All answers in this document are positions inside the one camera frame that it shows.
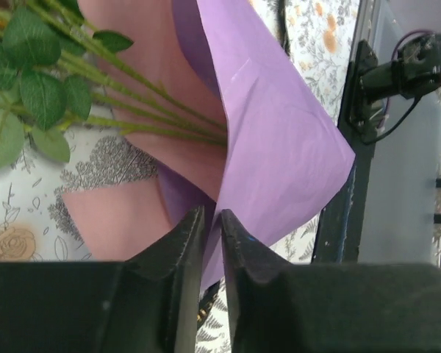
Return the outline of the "black ribbon with gold text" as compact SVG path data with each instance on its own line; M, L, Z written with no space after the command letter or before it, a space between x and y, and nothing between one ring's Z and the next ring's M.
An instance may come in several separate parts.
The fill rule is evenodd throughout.
M279 40L284 52L289 57L290 56L290 39L287 33L286 24L286 1L277 0L276 1L276 25L277 25L277 39Z

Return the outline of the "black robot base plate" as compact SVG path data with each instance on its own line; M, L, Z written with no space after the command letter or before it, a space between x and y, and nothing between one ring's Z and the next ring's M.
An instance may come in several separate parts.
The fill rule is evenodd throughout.
M370 164L375 148L361 142L360 135L349 124L354 114L358 75L377 66L377 57L366 40L353 45L338 118L338 129L355 153L347 181L322 210L315 247L314 263L356 262L359 255Z

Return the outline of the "pink artificial flower bouquet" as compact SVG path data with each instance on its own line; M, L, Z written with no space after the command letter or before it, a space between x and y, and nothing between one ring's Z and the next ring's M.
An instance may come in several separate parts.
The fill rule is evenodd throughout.
M186 106L118 57L132 39L98 29L76 1L0 6L0 170L26 139L53 161L71 150L73 125L225 146L226 125Z

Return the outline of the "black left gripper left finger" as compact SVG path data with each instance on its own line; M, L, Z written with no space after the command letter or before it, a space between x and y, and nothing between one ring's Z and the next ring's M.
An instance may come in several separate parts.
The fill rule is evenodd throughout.
M0 263L0 352L193 352L204 208L124 262Z

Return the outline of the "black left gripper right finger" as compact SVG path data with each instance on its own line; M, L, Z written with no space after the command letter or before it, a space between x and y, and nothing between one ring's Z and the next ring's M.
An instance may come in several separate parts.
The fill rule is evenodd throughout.
M441 352L441 266L295 265L220 216L233 352Z

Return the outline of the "purple wrapping paper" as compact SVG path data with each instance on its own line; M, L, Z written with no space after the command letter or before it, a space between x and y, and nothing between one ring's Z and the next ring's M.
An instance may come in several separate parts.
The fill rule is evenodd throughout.
M152 181L67 193L99 260L126 260L184 214L206 207L201 287L223 276L220 229L230 209L270 246L318 214L344 185L354 153L247 1L81 1L95 25L128 35L122 58L174 98L225 123L227 147L133 133L157 160Z

